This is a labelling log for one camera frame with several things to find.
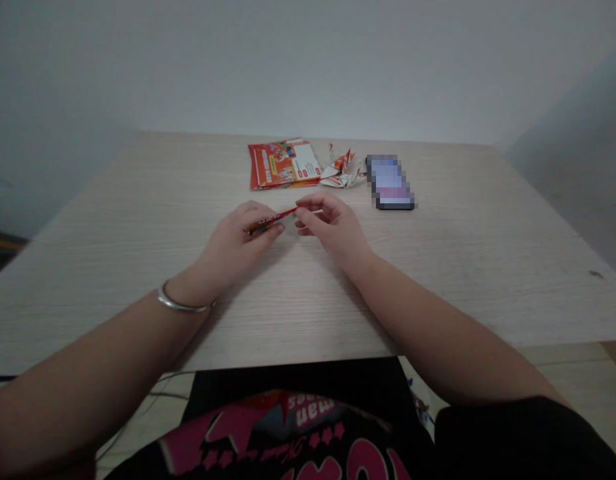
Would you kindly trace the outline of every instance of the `silver bracelet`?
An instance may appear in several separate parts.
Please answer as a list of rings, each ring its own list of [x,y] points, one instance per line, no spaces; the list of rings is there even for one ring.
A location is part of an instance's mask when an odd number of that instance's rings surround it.
[[[214,307],[215,304],[217,303],[217,300],[214,300],[210,305],[204,305],[203,307],[187,307],[186,305],[181,305],[175,301],[170,300],[170,298],[168,298],[168,295],[166,295],[166,292],[164,292],[164,288],[166,287],[166,284],[168,282],[169,280],[166,280],[163,283],[163,285],[160,286],[159,289],[157,290],[158,300],[162,302],[168,308],[172,308],[173,310],[186,312],[186,313],[200,313],[200,312],[208,310],[209,308]]]

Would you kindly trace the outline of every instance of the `white wall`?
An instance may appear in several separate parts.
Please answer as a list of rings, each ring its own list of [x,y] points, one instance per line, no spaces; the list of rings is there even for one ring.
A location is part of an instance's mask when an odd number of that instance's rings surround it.
[[[616,0],[0,3],[0,229],[132,129],[508,147],[616,50]]]
[[[505,156],[616,271],[616,52]]]

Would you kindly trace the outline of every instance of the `light wood tabletop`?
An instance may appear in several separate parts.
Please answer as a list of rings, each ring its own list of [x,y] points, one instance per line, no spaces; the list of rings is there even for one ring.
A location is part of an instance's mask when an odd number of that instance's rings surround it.
[[[247,145],[271,140],[140,133],[128,142],[0,274],[0,375],[21,373],[186,267],[239,203],[282,211],[313,191],[249,190]],[[326,164],[331,140],[309,140]],[[372,248],[416,281],[515,346],[616,339],[616,274],[493,147],[332,142],[338,155],[399,156],[416,210],[376,210],[366,182],[318,188],[352,206]],[[179,367],[396,353],[319,241],[292,226],[219,299]]]

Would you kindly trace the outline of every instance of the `phone screen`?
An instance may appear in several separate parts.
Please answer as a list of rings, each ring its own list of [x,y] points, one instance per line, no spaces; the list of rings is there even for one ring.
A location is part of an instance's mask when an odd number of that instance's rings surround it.
[[[368,155],[368,182],[371,183],[375,206],[379,210],[412,210],[415,196],[410,192],[396,155]]]

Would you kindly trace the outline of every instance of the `wooden table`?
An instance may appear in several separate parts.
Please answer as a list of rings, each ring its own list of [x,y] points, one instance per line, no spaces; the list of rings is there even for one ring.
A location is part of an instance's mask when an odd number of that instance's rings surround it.
[[[312,191],[248,190],[247,144],[270,140],[136,136],[0,274],[0,374],[22,372],[187,266],[237,204],[283,210]],[[326,162],[329,140],[311,141]],[[418,209],[378,211],[365,183],[329,191],[352,206],[374,250],[412,278],[516,346],[616,339],[616,274],[493,147],[333,143],[361,158],[398,154]],[[395,353],[318,240],[292,227],[219,299],[180,366]]]

